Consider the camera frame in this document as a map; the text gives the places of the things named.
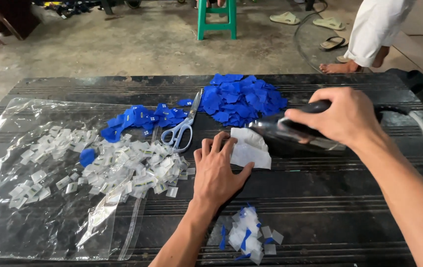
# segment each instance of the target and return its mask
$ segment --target black table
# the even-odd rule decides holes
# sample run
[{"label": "black table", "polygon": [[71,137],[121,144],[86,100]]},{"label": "black table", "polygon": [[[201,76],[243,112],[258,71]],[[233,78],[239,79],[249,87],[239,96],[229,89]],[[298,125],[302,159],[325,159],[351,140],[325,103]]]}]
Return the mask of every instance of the black table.
[{"label": "black table", "polygon": [[[390,74],[264,75],[257,76],[279,86],[288,107],[303,105],[322,87],[351,86],[363,90],[375,104],[409,107],[423,118],[423,104],[403,83]],[[108,104],[174,105],[193,98],[212,76],[108,76],[94,78],[36,78],[20,81],[0,102],[0,114],[15,97]],[[423,174],[423,138],[409,117],[385,113],[382,124],[403,154]],[[205,113],[198,113],[191,148],[223,128]],[[236,172],[240,167],[233,166]],[[292,159],[273,158],[273,171],[255,171],[244,189],[210,225],[199,266],[254,266],[230,246],[220,251],[220,227],[231,227],[231,215],[241,206],[255,206],[263,225],[284,234],[276,256],[265,256],[262,266],[415,266],[381,191],[356,155],[343,157],[299,153]],[[132,257],[126,262],[51,262],[0,259],[0,265],[34,266],[147,266],[175,230],[192,198],[193,180],[179,182],[177,198],[149,194],[142,228]],[[119,206],[116,216],[131,216]]]}]

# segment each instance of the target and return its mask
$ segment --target concrete floor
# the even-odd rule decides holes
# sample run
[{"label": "concrete floor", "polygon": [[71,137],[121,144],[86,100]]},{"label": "concrete floor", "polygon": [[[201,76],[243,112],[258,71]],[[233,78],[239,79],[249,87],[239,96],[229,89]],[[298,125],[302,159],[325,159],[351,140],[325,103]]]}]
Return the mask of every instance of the concrete floor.
[{"label": "concrete floor", "polygon": [[[291,0],[238,0],[237,40],[215,31],[197,41],[196,9],[172,0],[144,1],[140,9],[118,6],[113,11],[122,17],[109,21],[96,9],[67,20],[55,18],[25,41],[3,38],[0,100],[26,77],[314,73],[294,46],[297,26],[269,20],[285,11],[302,19],[308,14],[303,8]],[[217,14],[209,19],[226,20]],[[334,62],[344,54],[344,48],[319,50],[334,35],[311,21],[302,26],[299,40],[312,64]]]}]

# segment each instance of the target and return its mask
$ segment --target finger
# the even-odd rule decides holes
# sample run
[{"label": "finger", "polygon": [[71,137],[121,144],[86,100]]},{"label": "finger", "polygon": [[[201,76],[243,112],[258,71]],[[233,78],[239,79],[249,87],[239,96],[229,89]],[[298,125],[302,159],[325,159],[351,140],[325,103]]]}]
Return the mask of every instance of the finger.
[{"label": "finger", "polygon": [[201,142],[201,154],[202,156],[208,156],[210,154],[210,147],[213,144],[213,140],[205,138]]},{"label": "finger", "polygon": [[223,149],[221,149],[221,153],[224,153],[225,155],[227,155],[227,157],[226,157],[227,159],[229,159],[229,156],[233,152],[233,148],[234,148],[235,143],[238,143],[238,139],[231,137],[225,143],[225,145],[223,146]]},{"label": "finger", "polygon": [[244,166],[244,169],[236,175],[237,182],[243,186],[248,177],[251,175],[251,170],[254,168],[254,162],[250,162]]},{"label": "finger", "polygon": [[333,100],[343,91],[341,87],[333,87],[333,88],[322,88],[315,93],[313,93],[312,97],[309,100],[309,103],[318,101],[318,100],[325,100],[328,99],[333,102]]},{"label": "finger", "polygon": [[220,132],[217,135],[215,135],[215,138],[213,138],[213,145],[211,146],[211,152],[215,152],[215,153],[220,152],[221,141],[223,141],[223,139],[228,137],[229,137],[229,133],[227,132]]},{"label": "finger", "polygon": [[195,158],[195,165],[198,165],[201,161],[201,148],[193,152],[193,157]]},{"label": "finger", "polygon": [[285,117],[293,122],[305,124],[310,128],[316,129],[318,121],[321,118],[321,113],[307,113],[296,108],[291,108],[285,111]]}]

